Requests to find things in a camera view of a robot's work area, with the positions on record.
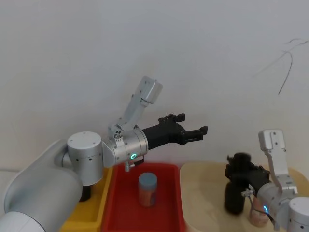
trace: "beige tabletop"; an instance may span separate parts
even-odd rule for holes
[[[180,183],[183,217],[189,232],[273,232],[269,221],[264,228],[249,221],[250,202],[246,199],[240,216],[224,210],[224,191],[228,179],[225,163],[187,163],[181,167]],[[309,196],[309,182],[299,172],[289,169],[297,184],[299,196]]]

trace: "red tray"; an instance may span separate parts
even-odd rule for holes
[[[156,204],[150,208],[138,199],[139,176],[144,172],[158,177]],[[123,165],[115,167],[104,214],[104,232],[184,232],[178,167],[144,163],[129,173]]]

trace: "black object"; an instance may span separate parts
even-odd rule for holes
[[[83,192],[79,202],[85,202],[89,200],[90,197],[91,197],[91,186],[83,186]]]
[[[226,165],[225,176],[230,182],[225,187],[225,208],[232,214],[240,214],[245,204],[241,192],[250,184],[256,196],[259,189],[270,182],[270,172],[251,163],[251,156],[247,153],[236,153],[232,158],[227,157],[227,160],[229,163]]]
[[[159,124],[143,129],[148,141],[148,149],[153,149],[168,143],[184,145],[188,142],[203,140],[207,134],[208,127],[201,127],[199,130],[186,131],[177,122],[183,122],[185,114],[173,115],[159,118]]]
[[[139,161],[134,162],[135,167],[141,165],[142,163],[145,162],[145,157],[143,156],[143,158]]]

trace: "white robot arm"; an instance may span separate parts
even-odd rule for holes
[[[309,198],[297,197],[297,187],[288,173],[282,130],[259,132],[261,150],[268,157],[269,169],[251,163],[246,153],[228,157],[225,176],[230,183],[225,188],[225,208],[228,212],[242,212],[245,197],[254,195],[263,205],[274,229],[288,232],[309,232]]]
[[[52,144],[19,173],[6,190],[1,232],[55,232],[74,210],[85,189],[103,178],[103,167],[125,163],[125,170],[143,163],[148,150],[167,144],[202,140],[207,126],[186,131],[177,122],[184,114],[160,118],[159,124],[141,130],[143,110],[153,104],[162,85],[143,77],[124,113],[109,126],[103,140],[94,132],[72,135]]]
[[[274,219],[275,230],[309,232],[309,198],[297,197],[297,187],[286,164],[286,149],[282,130],[259,132],[261,150],[268,158],[273,183],[263,185],[257,198]]]

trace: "white wall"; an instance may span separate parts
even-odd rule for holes
[[[163,91],[141,127],[186,113],[203,142],[148,160],[265,163],[257,133],[285,131],[288,163],[309,177],[308,0],[3,0],[0,2],[0,168],[20,169],[78,131],[106,134],[143,75]]]

